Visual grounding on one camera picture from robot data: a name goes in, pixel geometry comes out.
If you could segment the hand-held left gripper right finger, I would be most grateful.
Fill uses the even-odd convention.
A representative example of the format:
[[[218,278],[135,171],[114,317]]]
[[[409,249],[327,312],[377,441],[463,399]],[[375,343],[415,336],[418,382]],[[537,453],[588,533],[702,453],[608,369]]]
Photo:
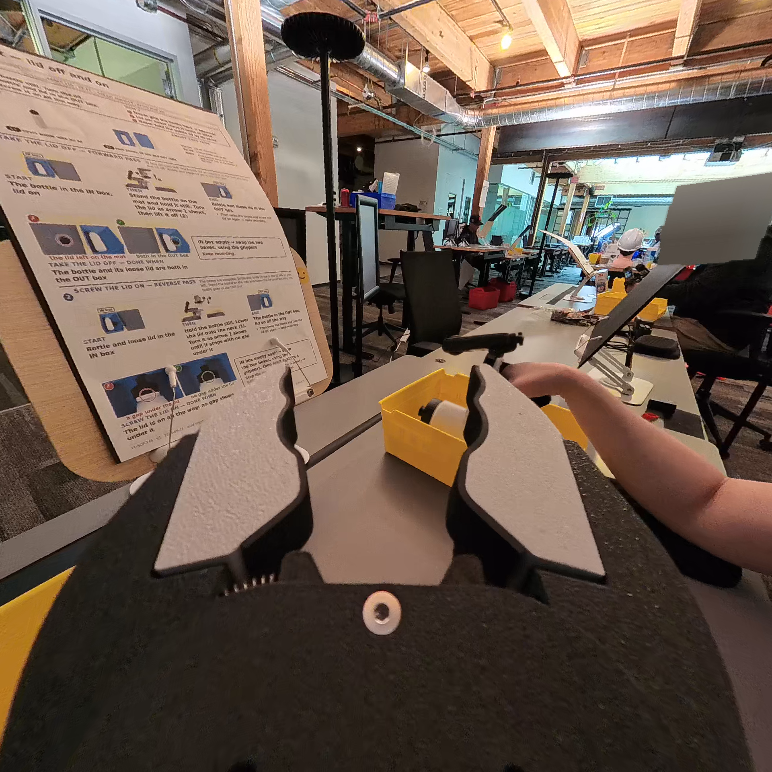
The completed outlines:
[[[447,510],[453,554],[487,584],[524,588],[534,569],[603,582],[604,566],[564,440],[541,408],[489,365],[469,375],[467,449]]]

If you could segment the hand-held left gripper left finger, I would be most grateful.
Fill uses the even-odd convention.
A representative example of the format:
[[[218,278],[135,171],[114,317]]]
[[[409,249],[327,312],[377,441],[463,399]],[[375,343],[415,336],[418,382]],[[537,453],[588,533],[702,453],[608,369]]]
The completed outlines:
[[[154,565],[226,565],[234,582],[277,578],[314,522],[295,447],[290,367],[273,365],[201,425]]]

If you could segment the black office chair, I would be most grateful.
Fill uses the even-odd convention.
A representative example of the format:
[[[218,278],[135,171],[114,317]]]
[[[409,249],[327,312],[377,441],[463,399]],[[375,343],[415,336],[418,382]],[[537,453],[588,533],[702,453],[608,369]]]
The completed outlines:
[[[690,378],[702,373],[702,382],[696,392],[696,403],[702,420],[712,439],[717,443],[719,454],[727,458],[729,449],[742,428],[748,428],[762,436],[759,443],[770,451],[770,433],[749,422],[761,396],[771,383],[770,314],[750,311],[723,311],[720,316],[749,324],[751,340],[747,352],[718,353],[682,350]],[[720,378],[753,381],[756,386],[738,415],[727,410],[711,398],[713,385]]]
[[[382,283],[369,300],[379,308],[376,323],[367,324],[363,335],[374,331],[396,339],[383,319],[383,308],[393,312],[401,301],[408,314],[407,354],[423,357],[438,349],[445,339],[459,334],[462,326],[458,282],[449,249],[432,252],[400,252],[402,283]]]

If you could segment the tilted wooden board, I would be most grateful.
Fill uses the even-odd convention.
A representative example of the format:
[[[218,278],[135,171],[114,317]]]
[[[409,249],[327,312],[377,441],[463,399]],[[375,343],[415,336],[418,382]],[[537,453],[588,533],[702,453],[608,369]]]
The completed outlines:
[[[539,233],[543,234],[544,236],[548,236],[551,239],[558,241],[561,245],[565,246],[568,252],[570,253],[571,257],[573,258],[575,264],[579,267],[583,275],[582,281],[580,282],[578,287],[573,291],[573,294],[569,296],[565,296],[565,300],[569,302],[586,303],[587,300],[582,295],[582,290],[584,286],[587,285],[590,282],[590,280],[592,280],[593,277],[599,272],[599,270],[590,263],[589,259],[586,256],[584,256],[584,253],[572,241],[562,236],[558,236],[555,233],[548,232],[544,229],[540,229]]]

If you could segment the white plastic bottle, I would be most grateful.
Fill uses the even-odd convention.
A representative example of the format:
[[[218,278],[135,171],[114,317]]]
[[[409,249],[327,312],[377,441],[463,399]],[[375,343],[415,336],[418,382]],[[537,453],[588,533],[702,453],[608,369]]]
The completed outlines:
[[[431,400],[432,407],[429,425],[447,435],[464,440],[468,408],[449,400]]]

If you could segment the slim wooden post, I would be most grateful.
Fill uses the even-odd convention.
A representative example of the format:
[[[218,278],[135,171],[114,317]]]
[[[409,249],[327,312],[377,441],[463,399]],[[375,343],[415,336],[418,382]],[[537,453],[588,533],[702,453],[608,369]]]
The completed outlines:
[[[496,133],[496,127],[485,127],[481,130],[471,207],[471,214],[473,216],[481,215],[483,206],[485,205],[487,199],[489,168],[493,156],[493,147]]]

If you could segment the silver air duct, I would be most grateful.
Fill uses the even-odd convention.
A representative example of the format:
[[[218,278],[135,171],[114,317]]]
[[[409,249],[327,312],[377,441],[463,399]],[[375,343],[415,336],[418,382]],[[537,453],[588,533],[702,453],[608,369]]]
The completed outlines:
[[[472,130],[770,95],[770,2],[264,2],[264,18],[269,9],[349,18],[368,41],[349,69]]]

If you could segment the black round mat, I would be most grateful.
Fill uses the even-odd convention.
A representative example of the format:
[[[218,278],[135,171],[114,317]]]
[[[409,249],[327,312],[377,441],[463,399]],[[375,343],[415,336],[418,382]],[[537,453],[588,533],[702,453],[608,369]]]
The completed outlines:
[[[680,573],[688,578],[714,587],[730,589],[736,587],[743,578],[743,569],[724,559],[709,553],[693,544],[659,522],[639,503],[629,496],[618,482],[608,481],[618,490],[625,501],[632,507],[642,522],[661,543]]]

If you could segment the black framed whiteboard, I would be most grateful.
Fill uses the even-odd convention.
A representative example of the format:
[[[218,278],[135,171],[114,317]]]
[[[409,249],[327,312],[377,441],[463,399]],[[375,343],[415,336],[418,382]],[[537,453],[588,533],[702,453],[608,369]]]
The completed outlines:
[[[379,289],[379,207],[375,198],[359,195],[355,202],[358,256],[358,297],[363,304]]]

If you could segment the person's right forearm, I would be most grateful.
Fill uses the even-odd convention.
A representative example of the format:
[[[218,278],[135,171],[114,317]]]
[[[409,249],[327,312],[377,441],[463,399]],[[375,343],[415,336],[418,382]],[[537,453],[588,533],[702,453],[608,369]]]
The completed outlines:
[[[559,393],[621,487],[652,516],[710,554],[770,575],[770,483],[725,476],[585,374],[567,369]]]

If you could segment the black floor lamp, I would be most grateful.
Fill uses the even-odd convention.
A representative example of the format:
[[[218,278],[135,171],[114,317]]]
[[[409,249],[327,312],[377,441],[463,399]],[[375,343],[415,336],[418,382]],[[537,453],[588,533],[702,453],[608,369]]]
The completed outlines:
[[[341,384],[340,333],[338,316],[337,239],[331,117],[330,64],[332,60],[357,58],[364,48],[362,31],[350,20],[328,12],[302,12],[287,17],[281,26],[285,45],[297,56],[320,62],[320,92],[323,128],[326,241],[331,305],[331,387]]]

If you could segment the black oval pad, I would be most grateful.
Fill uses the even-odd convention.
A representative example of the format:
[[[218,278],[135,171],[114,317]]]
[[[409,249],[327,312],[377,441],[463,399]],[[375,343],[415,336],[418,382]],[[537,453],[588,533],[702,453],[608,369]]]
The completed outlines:
[[[654,334],[644,334],[634,339],[632,353],[660,359],[676,360],[680,357],[680,345],[676,339]]]

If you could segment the black flat pad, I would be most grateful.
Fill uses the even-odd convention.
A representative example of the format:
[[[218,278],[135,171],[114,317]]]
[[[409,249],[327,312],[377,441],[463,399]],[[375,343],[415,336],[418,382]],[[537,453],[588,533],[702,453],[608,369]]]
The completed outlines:
[[[663,418],[663,423],[665,428],[670,431],[706,440],[702,417],[698,414],[675,409],[671,415]]]

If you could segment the white paper sign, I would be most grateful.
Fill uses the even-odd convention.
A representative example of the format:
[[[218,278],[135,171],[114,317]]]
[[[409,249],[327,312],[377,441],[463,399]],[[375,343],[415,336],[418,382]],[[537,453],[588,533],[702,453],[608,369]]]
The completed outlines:
[[[2,46],[2,213],[86,384],[56,285],[265,272],[282,226],[221,121]]]

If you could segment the interior glass window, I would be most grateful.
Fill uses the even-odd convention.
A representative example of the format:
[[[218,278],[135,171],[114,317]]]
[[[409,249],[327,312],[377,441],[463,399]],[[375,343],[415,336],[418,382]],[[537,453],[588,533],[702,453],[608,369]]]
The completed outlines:
[[[133,1],[24,2],[39,53],[200,105],[188,25]]]

